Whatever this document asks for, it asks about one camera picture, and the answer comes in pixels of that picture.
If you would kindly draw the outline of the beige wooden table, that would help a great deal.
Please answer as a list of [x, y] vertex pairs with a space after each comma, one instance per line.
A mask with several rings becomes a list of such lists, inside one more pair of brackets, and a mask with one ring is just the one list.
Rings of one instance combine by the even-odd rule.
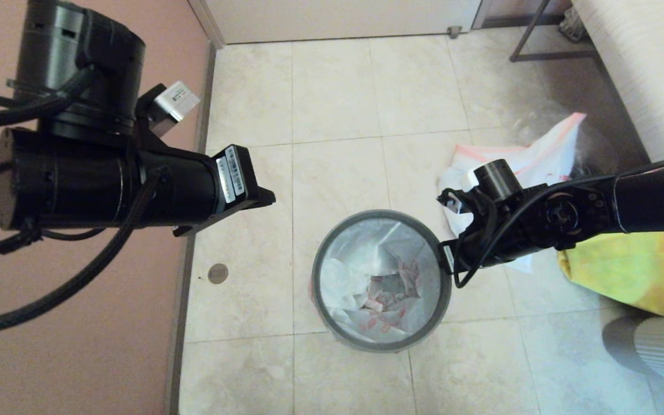
[[664, 0], [571, 0], [651, 161], [664, 160]]

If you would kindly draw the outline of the grey baseboard strip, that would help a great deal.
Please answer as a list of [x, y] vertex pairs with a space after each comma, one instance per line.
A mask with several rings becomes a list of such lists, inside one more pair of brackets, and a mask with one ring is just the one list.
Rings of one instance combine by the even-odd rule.
[[[207, 47], [207, 64], [205, 69], [205, 84], [201, 90], [201, 107], [195, 130], [195, 152], [206, 153], [208, 139], [208, 125], [210, 121], [211, 99], [213, 94], [214, 68], [216, 68], [217, 48], [213, 42]], [[180, 415], [181, 376], [184, 343], [186, 338], [186, 324], [190, 296], [191, 276], [193, 271], [193, 258], [195, 251], [195, 234], [183, 236], [181, 273], [176, 288], [175, 316], [173, 319], [171, 344], [169, 345], [168, 381], [166, 383], [166, 415]]]

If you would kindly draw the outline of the yellow fabric bag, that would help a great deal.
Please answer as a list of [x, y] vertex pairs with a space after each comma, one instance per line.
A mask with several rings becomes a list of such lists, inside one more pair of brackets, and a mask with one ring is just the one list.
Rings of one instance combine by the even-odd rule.
[[557, 262], [572, 283], [664, 317], [664, 232], [596, 236]]

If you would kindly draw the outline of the white door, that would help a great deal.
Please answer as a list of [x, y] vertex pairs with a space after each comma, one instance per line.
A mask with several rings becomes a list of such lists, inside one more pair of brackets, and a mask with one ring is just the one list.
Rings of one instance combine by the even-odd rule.
[[205, 0], [226, 44], [468, 32], [482, 0]]

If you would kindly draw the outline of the small grey patterned item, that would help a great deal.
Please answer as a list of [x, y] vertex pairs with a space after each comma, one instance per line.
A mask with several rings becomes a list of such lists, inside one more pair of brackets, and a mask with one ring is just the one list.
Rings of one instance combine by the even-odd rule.
[[566, 39], [574, 43], [580, 43], [588, 37], [587, 29], [574, 7], [565, 10], [558, 30]]

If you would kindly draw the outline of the fresh white orange-printed bag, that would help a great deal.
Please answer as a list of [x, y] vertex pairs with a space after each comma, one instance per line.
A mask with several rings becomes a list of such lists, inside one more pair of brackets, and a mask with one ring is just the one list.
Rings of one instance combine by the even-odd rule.
[[450, 304], [452, 281], [436, 248], [427, 226], [398, 211], [364, 211], [337, 224], [311, 272], [324, 325], [359, 351], [396, 353], [419, 344]]

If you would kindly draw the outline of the white bag pink rim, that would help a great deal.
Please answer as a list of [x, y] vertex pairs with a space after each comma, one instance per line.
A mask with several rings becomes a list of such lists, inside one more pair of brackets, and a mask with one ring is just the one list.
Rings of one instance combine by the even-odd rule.
[[[537, 139], [528, 140], [527, 144], [502, 145], [456, 145], [450, 167], [440, 174], [437, 180], [439, 194], [445, 189], [468, 192], [478, 184], [474, 171], [493, 160], [503, 159], [524, 189], [546, 184], [551, 186], [568, 180], [574, 168], [580, 125], [586, 115], [558, 116], [558, 122], [548, 122], [549, 129], [537, 133]], [[456, 237], [462, 236], [474, 221], [474, 213], [466, 212], [464, 207], [443, 207], [448, 226]], [[514, 260], [507, 260], [514, 270], [532, 269], [532, 257], [536, 252], [551, 250], [540, 248]]]

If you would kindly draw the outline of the grey ribbed round object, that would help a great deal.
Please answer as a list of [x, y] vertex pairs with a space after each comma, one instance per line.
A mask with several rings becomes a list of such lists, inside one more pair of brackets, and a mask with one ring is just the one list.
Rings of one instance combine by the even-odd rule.
[[617, 318], [602, 329], [602, 341], [625, 368], [664, 378], [664, 317]]

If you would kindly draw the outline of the clear plastic bag dark contents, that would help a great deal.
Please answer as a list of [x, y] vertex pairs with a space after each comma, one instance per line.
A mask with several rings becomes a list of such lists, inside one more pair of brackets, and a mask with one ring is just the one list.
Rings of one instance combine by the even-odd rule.
[[[569, 118], [574, 110], [555, 101], [547, 101], [517, 116], [507, 129], [513, 144], [528, 146], [550, 131], [551, 128]], [[613, 149], [593, 116], [587, 115], [580, 124], [575, 140], [572, 178], [618, 173], [618, 162]]]

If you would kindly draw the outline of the dark metal furniture frame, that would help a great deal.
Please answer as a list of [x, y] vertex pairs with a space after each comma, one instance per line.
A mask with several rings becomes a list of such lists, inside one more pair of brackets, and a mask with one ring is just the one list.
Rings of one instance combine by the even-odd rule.
[[534, 31], [535, 27], [537, 26], [538, 22], [541, 20], [543, 13], [545, 12], [546, 7], [548, 7], [548, 4], [551, 2], [551, 0], [541, 0], [540, 4], [537, 7], [537, 11], [535, 11], [535, 14], [532, 16], [530, 19], [530, 22], [525, 29], [524, 34], [522, 35], [521, 39], [519, 40], [519, 43], [516, 45], [516, 48], [514, 51], [511, 53], [509, 57], [509, 61], [512, 63], [517, 63], [517, 62], [530, 62], [530, 61], [553, 61], [553, 60], [562, 60], [562, 59], [584, 59], [584, 58], [591, 58], [595, 59], [598, 58], [599, 54], [598, 52], [593, 49], [593, 50], [580, 50], [580, 51], [561, 51], [561, 52], [541, 52], [541, 53], [534, 53], [534, 54], [522, 54], [522, 50], [526, 46], [530, 35]]

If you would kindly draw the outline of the white door frame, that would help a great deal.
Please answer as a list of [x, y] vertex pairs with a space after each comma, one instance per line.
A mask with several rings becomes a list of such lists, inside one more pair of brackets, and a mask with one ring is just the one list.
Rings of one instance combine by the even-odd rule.
[[206, 37], [210, 40], [211, 45], [217, 50], [226, 47], [227, 43], [219, 29], [216, 19], [213, 17], [213, 13], [211, 13], [208, 0], [187, 0], [187, 2], [201, 28], [205, 32]]

